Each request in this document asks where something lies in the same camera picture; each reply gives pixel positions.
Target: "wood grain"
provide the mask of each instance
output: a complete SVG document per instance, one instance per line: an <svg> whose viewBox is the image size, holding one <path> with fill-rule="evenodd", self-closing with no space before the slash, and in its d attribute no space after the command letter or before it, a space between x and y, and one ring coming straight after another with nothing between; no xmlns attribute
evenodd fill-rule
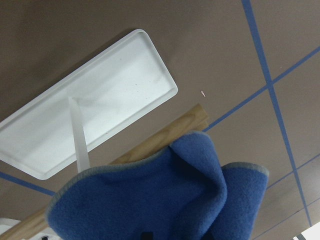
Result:
<svg viewBox="0 0 320 240"><path fill-rule="evenodd" d="M200 104L197 104L184 115L171 122L165 128L161 129L126 154L117 158L111 164L125 164L145 159L189 131L201 131L207 128L207 119L208 115L206 111ZM46 207L30 215L0 235L0 240L21 240L32 238L34 235L48 227L45 220L45 212Z"/></svg>

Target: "wooden stick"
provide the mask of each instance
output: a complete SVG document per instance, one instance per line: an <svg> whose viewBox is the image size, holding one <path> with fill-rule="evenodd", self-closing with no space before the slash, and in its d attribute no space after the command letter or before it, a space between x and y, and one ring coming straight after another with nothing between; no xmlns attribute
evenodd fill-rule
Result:
<svg viewBox="0 0 320 240"><path fill-rule="evenodd" d="M171 122L162 130L158 131L129 152L119 157L111 164L125 164L145 159L169 145L191 130L201 131L208 127L208 115L206 111L197 104L178 119ZM46 208L42 208L30 215L8 231L0 235L0 240L30 239L34 235L48 227L45 220Z"/></svg>
<svg viewBox="0 0 320 240"><path fill-rule="evenodd" d="M30 239L37 233L46 229L48 227L45 219L46 209L47 207L42 208L4 232L0 235L0 240Z"/></svg>
<svg viewBox="0 0 320 240"><path fill-rule="evenodd" d="M187 132L201 128L203 130L205 128L203 128L203 126L208 126L208 124L206 124L207 118L208 115L206 111L201 107L200 104L197 104L184 115L174 120L168 126L147 138L138 146L134 147L129 152L117 158L110 164L126 164L145 159L166 147L174 140L177 140Z"/></svg>

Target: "wooden dowel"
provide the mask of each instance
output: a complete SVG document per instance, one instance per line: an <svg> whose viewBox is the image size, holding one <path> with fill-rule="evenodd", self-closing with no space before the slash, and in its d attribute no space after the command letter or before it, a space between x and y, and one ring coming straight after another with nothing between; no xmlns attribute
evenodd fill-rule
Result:
<svg viewBox="0 0 320 240"><path fill-rule="evenodd" d="M184 115L171 122L138 146L131 149L111 164L125 164L145 159L169 145L174 140L191 130L201 131L208 127L208 115L197 104ZM0 240L30 239L48 227L45 220L46 207L27 217L8 231L0 235Z"/></svg>
<svg viewBox="0 0 320 240"><path fill-rule="evenodd" d="M161 129L156 134L152 135L151 137L140 143L138 146L134 147L129 152L117 158L110 164L115 165L132 163L141 159L145 159L158 152L165 146L169 145L174 140L177 140L187 132L194 129L199 130L205 125L204 122L207 119L208 115L206 111L201 107L200 104L197 104L184 115L174 120L168 126Z"/></svg>

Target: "blue towel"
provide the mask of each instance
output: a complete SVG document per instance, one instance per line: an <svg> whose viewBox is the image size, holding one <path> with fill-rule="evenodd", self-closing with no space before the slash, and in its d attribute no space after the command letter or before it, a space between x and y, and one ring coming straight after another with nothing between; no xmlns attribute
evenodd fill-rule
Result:
<svg viewBox="0 0 320 240"><path fill-rule="evenodd" d="M142 161L81 172L46 216L65 240L200 240L226 198L211 139L192 132Z"/></svg>

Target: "wooden rod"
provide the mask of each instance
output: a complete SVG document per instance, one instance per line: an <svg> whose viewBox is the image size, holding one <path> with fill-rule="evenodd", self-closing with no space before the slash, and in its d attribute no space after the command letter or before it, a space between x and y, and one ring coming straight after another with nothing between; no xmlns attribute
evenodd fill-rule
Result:
<svg viewBox="0 0 320 240"><path fill-rule="evenodd" d="M208 115L206 111L197 104L184 115L171 122L156 134L131 149L123 156L117 158L111 164L125 164L145 159L169 145L191 130L201 131L208 127ZM34 235L48 227L44 207L30 215L8 231L0 235L0 240L30 239Z"/></svg>

